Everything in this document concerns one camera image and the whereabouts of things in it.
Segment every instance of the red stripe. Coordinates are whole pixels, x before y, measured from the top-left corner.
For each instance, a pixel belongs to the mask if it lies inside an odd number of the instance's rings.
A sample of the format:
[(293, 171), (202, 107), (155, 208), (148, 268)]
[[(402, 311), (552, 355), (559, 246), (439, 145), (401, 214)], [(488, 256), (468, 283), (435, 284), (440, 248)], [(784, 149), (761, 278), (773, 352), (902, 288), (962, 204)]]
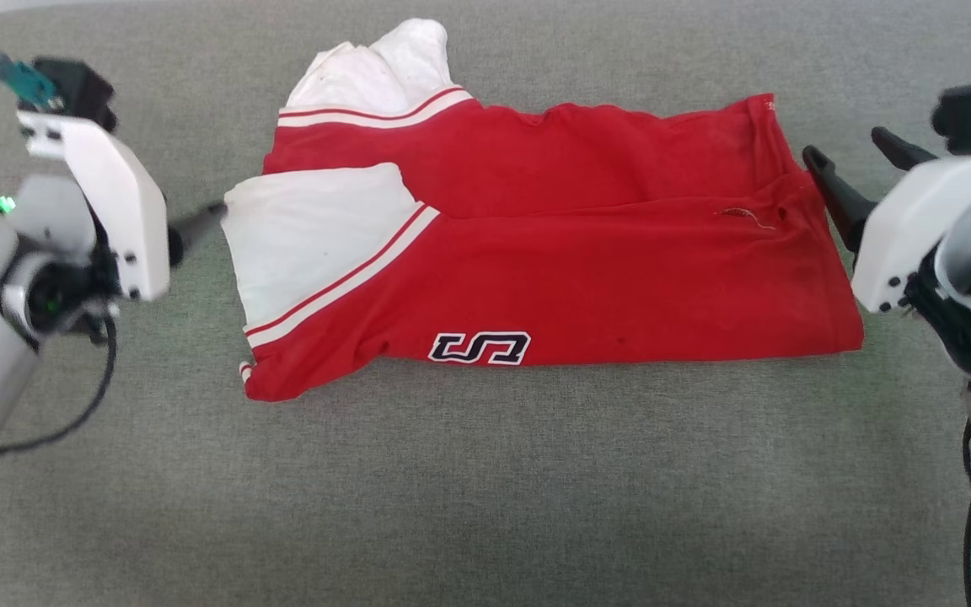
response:
[(455, 89), (444, 89), (444, 91), (440, 93), (436, 93), (436, 95), (429, 97), (429, 99), (425, 100), (423, 104), (417, 107), (416, 110), (413, 110), (412, 112), (410, 112), (410, 114), (404, 114), (404, 115), (373, 115), (373, 114), (365, 114), (365, 112), (354, 111), (351, 109), (331, 108), (331, 109), (315, 109), (310, 111), (293, 111), (293, 112), (288, 112), (288, 114), (280, 114), (280, 118), (297, 118), (297, 116), (301, 116), (301, 115), (347, 114), (347, 115), (359, 115), (362, 118), (371, 118), (374, 120), (402, 120), (405, 118), (410, 118), (410, 116), (413, 116), (417, 114), (417, 112), (424, 110), (429, 104), (434, 103), (434, 101), (436, 101), (437, 99), (441, 99), (444, 95), (447, 95), (448, 93), (454, 93), (456, 91), (462, 91), (462, 88), (459, 88), (459, 86), (456, 86)]
[(388, 244), (382, 247), (382, 249), (379, 250), (376, 255), (374, 255), (373, 257), (370, 257), (365, 262), (363, 262), (361, 266), (358, 266), (354, 270), (347, 272), (347, 274), (343, 276), (342, 279), (335, 281), (334, 283), (328, 285), (328, 287), (325, 287), (321, 289), (321, 291), (314, 293), (314, 295), (309, 296), (308, 299), (305, 299), (304, 301), (302, 301), (300, 304), (298, 304), (298, 306), (294, 306), (293, 308), (291, 308), (290, 311), (280, 316), (280, 318), (272, 321), (271, 323), (263, 324), (262, 326), (251, 328), (251, 330), (247, 330), (246, 335), (247, 336), (253, 335), (254, 333), (259, 333), (259, 331), (269, 330), (269, 328), (277, 326), (277, 324), (280, 324), (281, 322), (284, 322), (286, 321), (286, 319), (290, 318), (290, 316), (292, 316), (294, 312), (301, 310), (301, 308), (307, 307), (309, 303), (311, 303), (311, 301), (314, 301), (320, 296), (323, 296), (324, 293), (331, 291), (331, 289), (339, 287), (339, 285), (346, 283), (348, 280), (351, 280), (351, 277), (354, 277), (355, 274), (357, 274), (358, 272), (361, 272), (363, 269), (366, 268), (366, 266), (369, 266), (374, 261), (377, 261), (378, 257), (384, 255), (384, 252), (386, 250), (392, 249), (392, 245), (396, 243), (397, 239), (400, 239), (401, 235), (404, 234), (405, 231), (407, 231), (407, 228), (410, 227), (411, 224), (415, 222), (415, 220), (417, 219), (417, 216), (421, 215), (421, 212), (423, 211), (425, 211), (425, 205), (421, 205), (421, 207), (419, 207), (419, 210), (415, 211), (415, 215), (411, 215), (411, 218), (407, 220), (407, 223), (404, 223), (404, 226), (400, 228), (400, 231), (396, 232), (396, 235), (394, 235), (394, 237), (392, 237), (392, 239), (389, 240)]

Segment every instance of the gray fabric surface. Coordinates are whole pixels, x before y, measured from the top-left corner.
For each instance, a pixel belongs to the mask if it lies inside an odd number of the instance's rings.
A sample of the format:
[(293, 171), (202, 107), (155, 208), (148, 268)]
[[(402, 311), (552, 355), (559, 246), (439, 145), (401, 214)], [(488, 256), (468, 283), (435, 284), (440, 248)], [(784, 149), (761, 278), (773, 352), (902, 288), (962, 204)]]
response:
[[(794, 150), (881, 196), (897, 173), (868, 128), (939, 147), (970, 4), (97, 5), (0, 16), (0, 47), (103, 73), (173, 215), (258, 172), (316, 51), (408, 16), (442, 20), (488, 103), (669, 115), (777, 92)], [(0, 89), (0, 192), (43, 166)], [(867, 318), (862, 352), (799, 361), (382, 361), (273, 406), (242, 396), (233, 280), (216, 239), (126, 308), (86, 429), (0, 461), (0, 604), (961, 603), (960, 381), (920, 322)], [(5, 438), (80, 411), (101, 364), (55, 343)]]

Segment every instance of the folded shirt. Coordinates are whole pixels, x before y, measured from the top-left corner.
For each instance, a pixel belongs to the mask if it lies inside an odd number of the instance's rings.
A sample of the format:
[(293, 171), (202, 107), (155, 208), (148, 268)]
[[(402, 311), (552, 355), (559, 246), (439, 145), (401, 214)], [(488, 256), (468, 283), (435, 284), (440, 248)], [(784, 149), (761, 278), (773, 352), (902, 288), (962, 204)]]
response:
[(412, 19), (321, 53), (223, 230), (285, 400), (380, 355), (458, 365), (720, 361), (860, 348), (824, 210), (770, 95), (660, 119), (485, 107)]

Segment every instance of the green led light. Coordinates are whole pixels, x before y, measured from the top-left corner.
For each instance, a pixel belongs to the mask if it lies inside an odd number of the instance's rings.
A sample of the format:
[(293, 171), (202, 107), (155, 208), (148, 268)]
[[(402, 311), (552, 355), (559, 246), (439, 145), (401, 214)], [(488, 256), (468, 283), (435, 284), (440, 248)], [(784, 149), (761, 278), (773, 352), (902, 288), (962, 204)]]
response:
[(17, 208), (17, 203), (14, 202), (11, 196), (0, 196), (0, 213), (3, 215), (8, 215), (14, 208)]

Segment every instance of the red fabric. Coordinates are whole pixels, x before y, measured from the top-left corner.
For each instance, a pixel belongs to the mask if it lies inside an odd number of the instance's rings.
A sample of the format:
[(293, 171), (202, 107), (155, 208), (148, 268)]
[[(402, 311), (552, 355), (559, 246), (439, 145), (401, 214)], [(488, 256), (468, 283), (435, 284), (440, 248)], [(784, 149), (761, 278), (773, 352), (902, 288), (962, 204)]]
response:
[[(464, 101), (416, 126), (277, 128), (265, 172), (395, 162), (442, 215), (375, 277), (254, 348), (251, 399), (285, 400), (380, 355), (451, 364), (802, 357), (863, 328), (772, 97), (658, 119)], [(528, 336), (487, 342), (481, 333)]]
[(414, 126), (281, 126), (265, 173), (382, 162), (399, 165), (411, 193), (451, 218), (752, 196), (802, 172), (766, 94), (671, 118), (571, 104), (527, 115), (469, 99)]

